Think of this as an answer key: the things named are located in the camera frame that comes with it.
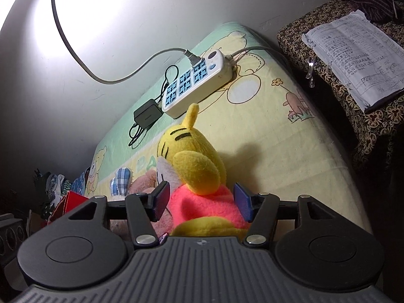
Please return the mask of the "pink teddy bear plush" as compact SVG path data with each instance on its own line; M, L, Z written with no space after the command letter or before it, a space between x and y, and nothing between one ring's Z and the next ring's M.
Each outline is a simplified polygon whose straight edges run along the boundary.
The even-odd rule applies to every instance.
M121 194L115 190L111 190L111 200L124 200L130 194L144 193L150 194L157 187L157 173L154 169L146 171L144 175L132 180L126 192ZM162 217L158 222L152 224L156 234L161 237L166 233L171 233L173 229L172 215L168 208L165 208ZM110 222L110 230L121 237L123 240L130 240L129 229L125 220L112 220Z

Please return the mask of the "white rabbit plush checkered ears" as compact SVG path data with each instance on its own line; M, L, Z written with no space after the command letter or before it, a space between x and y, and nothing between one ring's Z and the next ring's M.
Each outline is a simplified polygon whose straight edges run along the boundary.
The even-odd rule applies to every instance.
M129 193L132 171L128 167L119 168L110 181L110 194L113 200L124 198Z

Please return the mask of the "yellow tiger plush toy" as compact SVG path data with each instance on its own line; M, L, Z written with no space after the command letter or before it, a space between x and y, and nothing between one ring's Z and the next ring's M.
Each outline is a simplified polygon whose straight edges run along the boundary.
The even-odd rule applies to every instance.
M170 185L167 209L173 236L236 237L249 223L226 186L225 165L208 139L194 127L199 106L193 103L181 123L168 128L157 146L157 180Z

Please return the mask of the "red cardboard box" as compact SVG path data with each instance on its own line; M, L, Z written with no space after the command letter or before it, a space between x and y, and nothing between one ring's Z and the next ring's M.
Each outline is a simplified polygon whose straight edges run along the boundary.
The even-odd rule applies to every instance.
M87 197L82 196L76 192L68 191L68 193L63 196L59 204L56 206L52 214L50 215L47 224L51 224L58 218L62 217L64 214L68 213L69 211L73 210L80 204L87 201Z

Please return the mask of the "pile of socks and clothes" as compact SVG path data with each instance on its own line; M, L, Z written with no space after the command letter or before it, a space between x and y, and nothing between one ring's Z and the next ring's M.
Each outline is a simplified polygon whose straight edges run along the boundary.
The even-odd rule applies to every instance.
M71 181L63 174L41 173L39 169L36 169L33 180L36 193L42 200L43 209L46 212L51 212L69 191L83 196L85 194L87 178L88 171L84 171L78 178Z

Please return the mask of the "black power adapter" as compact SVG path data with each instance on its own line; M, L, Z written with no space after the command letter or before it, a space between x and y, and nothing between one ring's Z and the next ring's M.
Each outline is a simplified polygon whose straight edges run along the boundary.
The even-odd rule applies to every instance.
M162 117L162 110L154 99L149 99L134 111L134 122L141 129L150 129Z

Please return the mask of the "white blue power strip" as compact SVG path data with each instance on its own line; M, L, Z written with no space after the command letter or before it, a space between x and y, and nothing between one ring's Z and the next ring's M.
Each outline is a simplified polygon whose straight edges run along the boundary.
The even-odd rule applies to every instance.
M162 97L162 111L173 119L189 105L199 103L233 78L233 67L220 50L213 50L201 61L170 83Z

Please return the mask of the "black speaker device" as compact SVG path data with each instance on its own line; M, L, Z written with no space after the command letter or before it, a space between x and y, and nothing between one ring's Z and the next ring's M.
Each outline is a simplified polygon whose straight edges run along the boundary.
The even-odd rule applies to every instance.
M16 257L19 247L26 239L23 221L13 214L1 215L0 222L0 258L1 268Z

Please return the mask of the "floral patterned cloth cover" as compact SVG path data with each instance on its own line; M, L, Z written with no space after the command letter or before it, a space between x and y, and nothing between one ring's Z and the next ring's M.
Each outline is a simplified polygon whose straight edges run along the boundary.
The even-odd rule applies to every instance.
M358 159L367 160L403 126L403 88L388 88L391 63L375 55L383 47L403 55L403 25L372 26L353 4L331 0L281 28L277 40L300 70L308 71L308 57L317 58L314 77L343 107L358 138Z

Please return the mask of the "printed paper sheets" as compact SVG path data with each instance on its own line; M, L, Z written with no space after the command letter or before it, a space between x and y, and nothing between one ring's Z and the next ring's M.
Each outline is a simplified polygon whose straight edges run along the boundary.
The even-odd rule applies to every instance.
M403 48L356 10L302 35L363 112L403 93Z

